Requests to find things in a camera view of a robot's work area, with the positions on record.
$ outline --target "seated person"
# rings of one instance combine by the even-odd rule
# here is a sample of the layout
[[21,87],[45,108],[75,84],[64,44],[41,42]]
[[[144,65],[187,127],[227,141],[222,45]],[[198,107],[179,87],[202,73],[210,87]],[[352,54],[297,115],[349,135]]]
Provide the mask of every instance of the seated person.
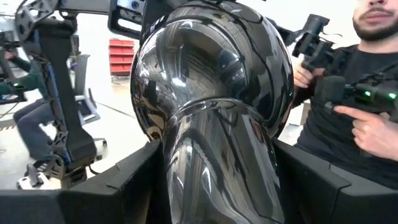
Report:
[[[24,91],[38,89],[43,97],[18,110],[13,116],[19,134],[31,158],[36,160],[34,167],[41,171],[39,168],[47,166],[51,156],[52,150],[49,146],[49,142],[52,142],[52,140],[39,127],[39,124],[49,123],[54,120],[54,115],[48,101],[49,95],[41,72],[41,65],[35,60],[26,62],[12,52],[6,52],[5,58],[28,72],[26,76],[16,80],[18,84],[25,87]],[[13,94],[13,91],[12,87],[7,83],[0,83],[0,94]]]
[[[353,25],[361,41],[348,47],[352,55],[345,71],[333,74],[345,77],[349,83],[398,60],[398,1],[356,3]],[[300,66],[294,69],[295,106],[310,98],[308,88],[323,71],[319,68],[310,73]],[[397,189],[398,124],[380,115],[390,111],[364,106],[351,98],[335,107],[336,114],[329,114],[323,109],[325,102],[319,101],[317,96],[311,99],[311,110],[296,146],[342,169]]]

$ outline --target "floor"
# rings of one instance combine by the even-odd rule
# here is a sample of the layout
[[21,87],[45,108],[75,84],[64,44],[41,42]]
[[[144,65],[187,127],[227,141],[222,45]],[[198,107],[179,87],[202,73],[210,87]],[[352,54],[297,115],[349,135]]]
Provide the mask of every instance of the floor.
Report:
[[[106,93],[98,91],[98,89],[93,91],[101,119],[84,126],[84,129],[94,138],[104,137],[108,142],[106,149],[103,149],[103,159],[91,166],[97,172],[110,168],[117,161],[140,149],[147,142],[147,138],[142,133],[132,112],[128,80],[116,80],[112,83],[109,82],[109,85],[110,91]],[[39,93],[34,91],[27,95],[29,101],[35,100],[39,96]],[[12,119],[13,112],[26,104],[17,105],[9,114],[0,118],[0,123]],[[7,113],[12,107],[13,105],[0,106],[0,114]],[[49,135],[55,134],[51,125],[44,127],[44,129]],[[280,139],[289,144],[294,144],[300,131],[299,126],[288,125],[280,135]],[[101,142],[98,142],[97,145],[102,150]],[[29,159],[17,128],[0,129],[0,189],[15,189],[16,182],[25,172],[26,164],[30,162],[32,161]],[[59,184],[57,181],[52,182],[55,186]]]

